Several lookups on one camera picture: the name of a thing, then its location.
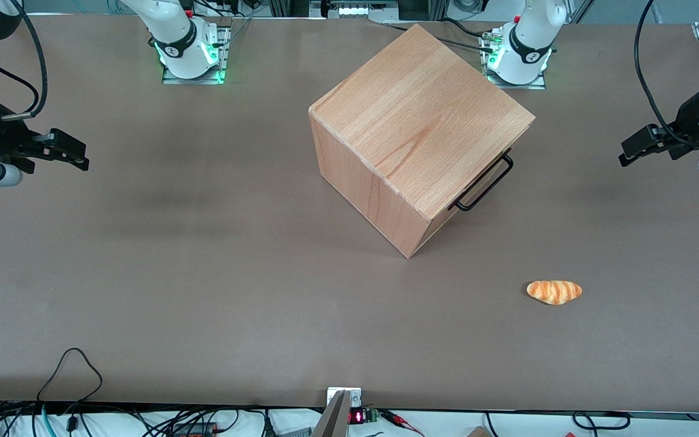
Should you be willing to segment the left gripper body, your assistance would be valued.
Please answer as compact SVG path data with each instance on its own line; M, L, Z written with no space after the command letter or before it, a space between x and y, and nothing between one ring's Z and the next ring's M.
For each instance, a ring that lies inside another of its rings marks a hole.
M676 118L667 125L671 133L663 131L660 146L671 160L699 151L699 91L680 105Z

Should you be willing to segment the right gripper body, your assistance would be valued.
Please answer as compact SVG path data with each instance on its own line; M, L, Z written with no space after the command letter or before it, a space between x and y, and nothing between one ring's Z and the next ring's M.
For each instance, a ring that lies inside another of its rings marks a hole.
M0 116L8 112L0 110ZM2 121L0 119L0 177L22 177L19 157L45 155L44 147L34 141L34 136L25 121Z

